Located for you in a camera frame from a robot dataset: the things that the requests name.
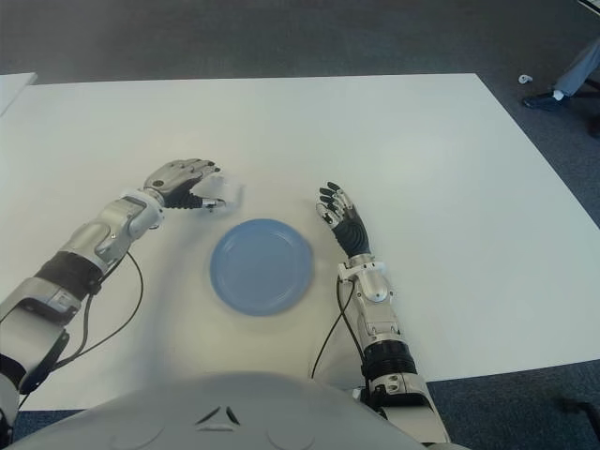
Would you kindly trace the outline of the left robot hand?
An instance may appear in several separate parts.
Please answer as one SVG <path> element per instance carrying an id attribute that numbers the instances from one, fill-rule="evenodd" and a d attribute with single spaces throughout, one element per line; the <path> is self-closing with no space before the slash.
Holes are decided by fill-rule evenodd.
<path id="1" fill-rule="evenodd" d="M 153 196 L 167 209 L 210 209 L 224 207 L 219 198 L 201 197 L 192 192 L 202 180 L 220 168 L 211 160 L 198 158 L 177 159 L 151 173 L 142 185 L 142 191 Z"/>

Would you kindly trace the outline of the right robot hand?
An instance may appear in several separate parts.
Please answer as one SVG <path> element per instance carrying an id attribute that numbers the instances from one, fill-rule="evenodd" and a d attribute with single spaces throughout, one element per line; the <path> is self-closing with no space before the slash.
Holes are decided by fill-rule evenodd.
<path id="1" fill-rule="evenodd" d="M 328 182 L 319 189 L 317 214 L 329 227 L 347 257 L 370 254 L 368 232 L 355 205 L 344 189 Z"/>

